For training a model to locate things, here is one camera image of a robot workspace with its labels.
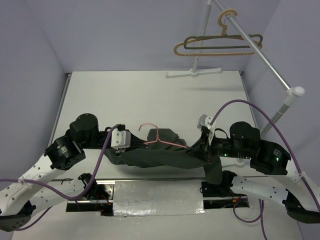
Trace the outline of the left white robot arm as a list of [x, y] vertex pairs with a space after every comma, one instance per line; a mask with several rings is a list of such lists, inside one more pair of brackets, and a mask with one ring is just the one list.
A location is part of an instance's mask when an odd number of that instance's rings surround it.
[[[10, 185], [0, 192], [0, 229], [5, 232], [26, 230], [33, 216], [41, 211], [48, 212], [65, 200], [106, 199], [108, 193], [95, 180], [105, 151], [128, 152], [143, 145], [143, 140], [132, 136], [125, 125], [100, 131], [95, 115], [81, 114], [27, 172], [18, 179], [4, 179]], [[83, 173], [58, 188], [49, 185], [84, 160], [87, 149], [101, 151], [93, 173]]]

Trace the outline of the pink wire hanger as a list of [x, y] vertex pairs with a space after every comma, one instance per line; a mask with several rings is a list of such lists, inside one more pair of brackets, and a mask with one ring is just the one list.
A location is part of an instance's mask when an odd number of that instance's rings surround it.
[[166, 145], [170, 145], [170, 146], [174, 146], [174, 147], [179, 147], [179, 148], [184, 148], [184, 149], [187, 149], [188, 147], [187, 146], [184, 146], [184, 145], [181, 145], [181, 144], [176, 144], [176, 143], [172, 143], [172, 142], [168, 142], [168, 141], [164, 141], [164, 140], [161, 140], [160, 139], [160, 136], [159, 136], [159, 128], [157, 125], [153, 124], [153, 123], [143, 123], [139, 126], [138, 128], [138, 131], [141, 130], [142, 127], [144, 126], [152, 126], [152, 127], [155, 127], [156, 129], [156, 135], [155, 135], [155, 140], [153, 141], [146, 141], [144, 142], [145, 145], [149, 145], [149, 144], [155, 144], [155, 143], [162, 143], [162, 144], [166, 144]]

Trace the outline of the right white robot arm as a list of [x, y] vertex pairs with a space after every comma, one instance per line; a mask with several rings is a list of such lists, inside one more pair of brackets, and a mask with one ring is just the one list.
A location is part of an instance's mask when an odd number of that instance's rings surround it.
[[212, 161], [221, 157], [249, 160], [252, 169], [282, 185], [254, 183], [234, 172], [223, 171], [222, 180], [217, 183], [221, 195], [228, 196], [234, 192], [271, 200], [284, 206], [287, 214], [298, 222], [320, 222], [317, 207], [320, 188], [298, 172], [293, 156], [281, 145], [261, 139], [260, 131], [244, 121], [234, 123], [225, 138], [216, 137], [214, 128], [209, 132], [208, 149]]

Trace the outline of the dark grey t shirt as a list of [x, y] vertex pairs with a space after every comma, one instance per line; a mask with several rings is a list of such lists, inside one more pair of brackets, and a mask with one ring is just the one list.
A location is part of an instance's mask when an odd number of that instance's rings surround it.
[[114, 165], [139, 168], [169, 166], [186, 170], [203, 168], [207, 183], [218, 185], [222, 182], [221, 160], [212, 154], [208, 130], [201, 133], [192, 146], [187, 146], [186, 141], [169, 128], [159, 129], [159, 137], [183, 147], [160, 142], [145, 144], [144, 140], [131, 135], [130, 147], [124, 152], [116, 153], [115, 149], [110, 148], [105, 150], [104, 155]]

